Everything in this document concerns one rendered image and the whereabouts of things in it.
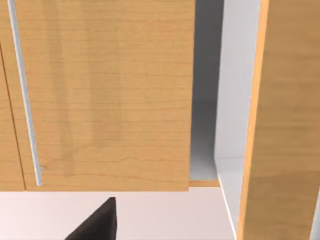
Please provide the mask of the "plain wooden cupboard door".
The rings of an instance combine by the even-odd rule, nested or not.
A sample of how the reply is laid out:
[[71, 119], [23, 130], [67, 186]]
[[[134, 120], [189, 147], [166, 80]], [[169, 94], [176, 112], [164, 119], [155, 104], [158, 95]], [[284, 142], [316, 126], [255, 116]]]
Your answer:
[[16, 130], [0, 43], [0, 192], [24, 191]]

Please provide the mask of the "open wooden cupboard door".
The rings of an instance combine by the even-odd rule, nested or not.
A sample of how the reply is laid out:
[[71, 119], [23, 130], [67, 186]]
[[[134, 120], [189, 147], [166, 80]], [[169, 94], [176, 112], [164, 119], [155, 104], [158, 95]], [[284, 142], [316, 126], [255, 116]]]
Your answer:
[[320, 189], [320, 0], [261, 0], [237, 240], [309, 240]]

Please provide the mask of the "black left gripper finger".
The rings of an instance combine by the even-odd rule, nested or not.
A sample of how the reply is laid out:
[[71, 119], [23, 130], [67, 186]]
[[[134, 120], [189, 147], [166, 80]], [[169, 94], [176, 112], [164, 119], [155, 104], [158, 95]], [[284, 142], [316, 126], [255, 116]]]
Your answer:
[[64, 240], [117, 240], [117, 202], [109, 197]]

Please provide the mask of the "wooden cupboard with white inside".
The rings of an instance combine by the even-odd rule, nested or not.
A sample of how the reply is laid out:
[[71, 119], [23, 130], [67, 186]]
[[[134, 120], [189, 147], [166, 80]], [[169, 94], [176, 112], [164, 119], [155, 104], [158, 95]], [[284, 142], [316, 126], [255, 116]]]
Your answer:
[[238, 219], [262, 0], [195, 0], [189, 177], [220, 183]]

